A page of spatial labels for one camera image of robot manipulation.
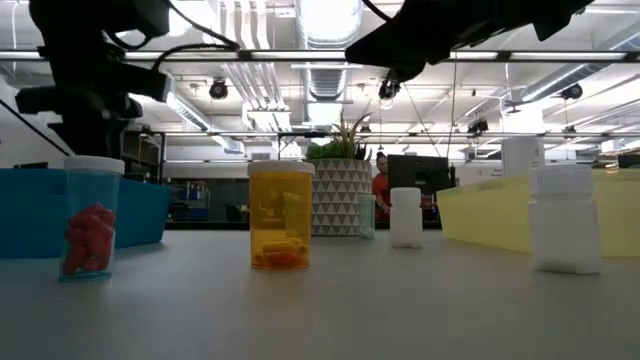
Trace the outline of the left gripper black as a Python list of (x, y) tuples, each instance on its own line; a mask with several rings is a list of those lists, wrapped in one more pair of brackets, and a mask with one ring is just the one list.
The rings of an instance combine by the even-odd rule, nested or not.
[(21, 89), (15, 96), (22, 114), (54, 112), (62, 117), (50, 128), (77, 155), (119, 159), (123, 132), (143, 116), (133, 94), (167, 100), (170, 76), (118, 61), (50, 62), (54, 84)]

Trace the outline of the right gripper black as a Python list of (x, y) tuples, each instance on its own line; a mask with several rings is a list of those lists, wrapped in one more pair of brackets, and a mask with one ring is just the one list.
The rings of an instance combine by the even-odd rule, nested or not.
[(390, 68), (387, 79), (404, 83), (452, 51), (475, 47), (531, 25), (543, 42), (569, 25), (592, 0), (406, 0), (400, 10), (344, 52), (354, 64)]

